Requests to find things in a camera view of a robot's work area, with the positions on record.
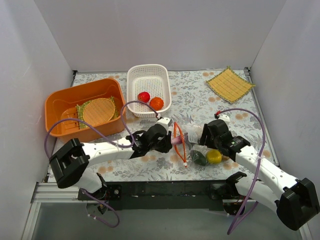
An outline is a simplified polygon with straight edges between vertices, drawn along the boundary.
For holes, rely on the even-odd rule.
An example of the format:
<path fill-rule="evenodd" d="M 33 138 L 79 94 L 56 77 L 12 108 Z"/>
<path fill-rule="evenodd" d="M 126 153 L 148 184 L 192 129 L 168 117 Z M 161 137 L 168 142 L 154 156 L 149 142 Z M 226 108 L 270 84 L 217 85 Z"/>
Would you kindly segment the yellow fake lemon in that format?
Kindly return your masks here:
<path fill-rule="evenodd" d="M 222 154 L 217 149 L 211 149 L 206 153 L 206 160 L 207 163 L 210 165 L 216 165 L 221 163 L 222 161 Z"/>

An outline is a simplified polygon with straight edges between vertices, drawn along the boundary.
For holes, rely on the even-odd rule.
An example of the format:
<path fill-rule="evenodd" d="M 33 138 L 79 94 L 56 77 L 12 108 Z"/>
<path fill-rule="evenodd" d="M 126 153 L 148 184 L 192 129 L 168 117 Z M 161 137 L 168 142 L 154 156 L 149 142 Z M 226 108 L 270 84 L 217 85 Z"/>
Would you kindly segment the clear zip top bag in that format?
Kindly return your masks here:
<path fill-rule="evenodd" d="M 177 122 L 173 124 L 173 138 L 181 136 L 184 139 L 184 136 L 188 137 L 187 143 L 179 144 L 179 145 L 172 145 L 177 153 L 177 155 L 182 159 L 183 165 L 185 167 L 188 166 L 188 163 L 192 163 L 190 153 L 192 150 L 196 150 L 201 152 L 204 156 L 211 148 L 207 146 L 199 145 L 199 140 L 202 135 L 203 127 L 199 125 L 185 125 L 180 127 Z"/>

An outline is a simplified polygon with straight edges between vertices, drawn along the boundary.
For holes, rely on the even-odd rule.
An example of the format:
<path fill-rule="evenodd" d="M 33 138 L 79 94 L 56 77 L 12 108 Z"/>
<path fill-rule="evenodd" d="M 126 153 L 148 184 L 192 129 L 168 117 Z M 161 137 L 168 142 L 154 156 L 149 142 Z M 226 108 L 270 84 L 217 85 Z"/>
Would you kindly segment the dark green fake avocado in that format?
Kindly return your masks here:
<path fill-rule="evenodd" d="M 191 150 L 190 151 L 191 161 L 199 166 L 206 166 L 207 159 L 206 157 L 198 150 Z"/>

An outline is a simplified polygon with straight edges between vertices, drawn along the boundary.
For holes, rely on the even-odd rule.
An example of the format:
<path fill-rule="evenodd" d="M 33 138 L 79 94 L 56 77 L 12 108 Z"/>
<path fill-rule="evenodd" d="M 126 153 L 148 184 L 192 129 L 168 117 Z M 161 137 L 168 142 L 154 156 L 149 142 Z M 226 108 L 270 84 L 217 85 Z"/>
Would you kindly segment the orange fake tangerine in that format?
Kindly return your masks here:
<path fill-rule="evenodd" d="M 164 101 L 160 97 L 154 97 L 150 100 L 149 105 L 156 111 L 160 111 L 164 107 Z"/>

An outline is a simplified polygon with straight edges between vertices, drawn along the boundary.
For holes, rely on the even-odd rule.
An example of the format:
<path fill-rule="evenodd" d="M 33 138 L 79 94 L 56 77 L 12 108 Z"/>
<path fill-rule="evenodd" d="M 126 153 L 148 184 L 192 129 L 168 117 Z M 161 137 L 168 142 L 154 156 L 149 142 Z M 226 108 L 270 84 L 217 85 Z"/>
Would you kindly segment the red fake tomato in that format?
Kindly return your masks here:
<path fill-rule="evenodd" d="M 143 103 L 148 103 L 150 101 L 150 94 L 147 91 L 140 92 L 137 95 L 137 99 Z"/>

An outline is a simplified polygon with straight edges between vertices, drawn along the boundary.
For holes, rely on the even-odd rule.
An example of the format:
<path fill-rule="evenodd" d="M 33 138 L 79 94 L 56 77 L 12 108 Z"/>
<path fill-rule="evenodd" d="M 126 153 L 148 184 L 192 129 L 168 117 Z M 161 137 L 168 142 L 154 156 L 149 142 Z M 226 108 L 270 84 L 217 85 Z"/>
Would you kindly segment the purple fake eggplant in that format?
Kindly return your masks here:
<path fill-rule="evenodd" d="M 188 142 L 188 136 L 187 135 L 184 136 L 184 139 L 182 139 L 181 136 L 177 136 L 177 137 L 174 137 L 174 138 L 171 139 L 171 144 L 173 146 L 186 144 L 187 142 Z"/>

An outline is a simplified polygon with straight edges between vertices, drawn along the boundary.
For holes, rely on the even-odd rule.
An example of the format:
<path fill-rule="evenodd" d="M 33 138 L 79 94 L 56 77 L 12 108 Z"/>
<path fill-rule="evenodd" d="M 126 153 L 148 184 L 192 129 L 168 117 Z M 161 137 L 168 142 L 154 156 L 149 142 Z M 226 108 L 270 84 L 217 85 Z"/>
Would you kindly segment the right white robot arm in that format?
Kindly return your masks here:
<path fill-rule="evenodd" d="M 243 137 L 232 136 L 222 119 L 205 124 L 200 145 L 220 151 L 224 156 L 257 174 L 257 183 L 249 191 L 252 180 L 242 175 L 226 186 L 227 195 L 237 199 L 241 195 L 274 211 L 291 230 L 298 230 L 320 212 L 315 185 L 308 178 L 302 180 L 284 172 L 265 158 L 259 158 L 255 148 Z"/>

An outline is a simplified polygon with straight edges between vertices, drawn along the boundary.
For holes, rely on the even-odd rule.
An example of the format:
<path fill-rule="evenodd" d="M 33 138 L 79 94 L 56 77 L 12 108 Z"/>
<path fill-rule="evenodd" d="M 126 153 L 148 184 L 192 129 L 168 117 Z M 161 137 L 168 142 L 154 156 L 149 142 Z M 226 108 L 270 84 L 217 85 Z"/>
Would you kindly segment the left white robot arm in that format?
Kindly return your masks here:
<path fill-rule="evenodd" d="M 107 161 L 140 158 L 151 151 L 168 153 L 172 148 L 171 125 L 171 119 L 161 118 L 147 131 L 136 131 L 133 136 L 116 140 L 115 144 L 69 140 L 49 159 L 58 188 L 77 186 L 95 200 L 103 199 L 107 193 L 103 177 L 87 168 Z"/>

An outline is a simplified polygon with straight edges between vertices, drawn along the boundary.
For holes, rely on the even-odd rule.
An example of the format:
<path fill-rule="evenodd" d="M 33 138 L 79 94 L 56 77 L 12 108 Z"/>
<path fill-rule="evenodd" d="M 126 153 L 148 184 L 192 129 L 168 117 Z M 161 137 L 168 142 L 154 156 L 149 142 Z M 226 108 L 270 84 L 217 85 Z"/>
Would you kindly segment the yellow woven mat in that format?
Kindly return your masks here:
<path fill-rule="evenodd" d="M 231 104 L 243 98 L 255 87 L 254 84 L 236 74 L 230 66 L 206 83 L 216 95 Z"/>

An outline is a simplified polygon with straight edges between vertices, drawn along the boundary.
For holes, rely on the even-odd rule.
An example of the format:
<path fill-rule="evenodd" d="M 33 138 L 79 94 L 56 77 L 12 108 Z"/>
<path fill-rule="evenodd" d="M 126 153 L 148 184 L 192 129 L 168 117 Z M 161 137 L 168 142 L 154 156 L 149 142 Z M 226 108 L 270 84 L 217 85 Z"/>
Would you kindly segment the white perforated plastic basket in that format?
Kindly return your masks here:
<path fill-rule="evenodd" d="M 147 92 L 150 98 L 161 98 L 162 109 L 157 112 L 164 115 L 172 105 L 170 81 L 167 69 L 160 64 L 141 64 L 131 67 L 126 78 L 126 101 L 137 101 L 138 95 Z"/>

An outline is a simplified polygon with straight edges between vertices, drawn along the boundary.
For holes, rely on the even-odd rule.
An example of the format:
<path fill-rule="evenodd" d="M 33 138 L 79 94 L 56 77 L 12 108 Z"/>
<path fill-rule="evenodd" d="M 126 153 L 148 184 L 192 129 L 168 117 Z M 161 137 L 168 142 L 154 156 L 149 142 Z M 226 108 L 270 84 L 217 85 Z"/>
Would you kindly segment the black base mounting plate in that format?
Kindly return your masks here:
<path fill-rule="evenodd" d="M 115 210 L 223 210 L 223 201 L 241 197 L 226 180 L 108 182 L 92 194 Z"/>

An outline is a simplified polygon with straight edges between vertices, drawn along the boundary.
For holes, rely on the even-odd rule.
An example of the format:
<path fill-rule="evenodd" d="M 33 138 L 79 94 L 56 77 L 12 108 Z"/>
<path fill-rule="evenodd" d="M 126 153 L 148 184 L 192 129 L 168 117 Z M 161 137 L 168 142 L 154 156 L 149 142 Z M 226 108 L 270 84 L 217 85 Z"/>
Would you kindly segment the round orange woven tray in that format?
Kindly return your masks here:
<path fill-rule="evenodd" d="M 82 117 L 92 126 L 109 122 L 116 111 L 115 104 L 109 98 L 97 98 L 89 102 L 83 109 Z"/>

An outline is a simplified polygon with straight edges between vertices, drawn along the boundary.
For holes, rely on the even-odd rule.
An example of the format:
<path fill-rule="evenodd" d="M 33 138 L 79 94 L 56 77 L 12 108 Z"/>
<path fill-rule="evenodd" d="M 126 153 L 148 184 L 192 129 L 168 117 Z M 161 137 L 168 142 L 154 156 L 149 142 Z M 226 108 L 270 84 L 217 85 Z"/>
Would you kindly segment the green yellow bamboo mat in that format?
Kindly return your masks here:
<path fill-rule="evenodd" d="M 111 120 L 115 119 L 118 117 L 118 110 L 117 110 L 117 107 L 116 107 L 116 104 L 115 104 L 115 100 L 114 100 L 114 97 L 111 96 L 109 98 L 106 98 L 106 99 L 111 99 L 115 105 L 115 113 L 114 113 L 114 116 L 112 117 Z M 86 101 L 85 103 L 83 103 L 82 105 L 77 105 L 76 106 L 76 110 L 77 110 L 77 115 L 78 115 L 78 118 L 81 120 L 81 121 L 84 121 L 83 119 L 83 110 L 84 110 L 84 107 L 90 103 L 92 100 L 89 100 L 89 101 Z"/>

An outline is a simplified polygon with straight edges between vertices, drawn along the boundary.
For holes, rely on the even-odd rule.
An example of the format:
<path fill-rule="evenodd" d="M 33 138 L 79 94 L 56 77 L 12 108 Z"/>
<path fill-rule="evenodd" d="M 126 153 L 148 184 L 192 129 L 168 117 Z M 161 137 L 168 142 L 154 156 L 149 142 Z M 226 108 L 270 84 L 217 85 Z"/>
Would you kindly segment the orange plastic tub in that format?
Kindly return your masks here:
<path fill-rule="evenodd" d="M 120 84 L 105 78 L 52 93 L 45 101 L 45 128 L 67 142 L 99 139 L 125 129 L 121 108 L 125 103 Z"/>

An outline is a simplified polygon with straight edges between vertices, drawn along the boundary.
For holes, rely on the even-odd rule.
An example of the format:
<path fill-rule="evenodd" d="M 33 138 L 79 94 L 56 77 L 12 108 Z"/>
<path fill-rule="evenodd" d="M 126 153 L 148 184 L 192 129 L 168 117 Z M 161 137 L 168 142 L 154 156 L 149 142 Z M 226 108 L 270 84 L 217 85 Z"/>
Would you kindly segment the aluminium frame rail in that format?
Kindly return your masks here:
<path fill-rule="evenodd" d="M 108 182 L 92 194 L 99 200 L 117 201 L 125 197 L 197 197 L 207 196 L 214 200 L 236 198 L 248 193 L 253 179 L 250 176 L 237 180 L 187 180 L 187 181 L 123 181 Z M 33 201 L 88 201 L 77 186 L 60 189 L 55 183 L 38 183 Z"/>

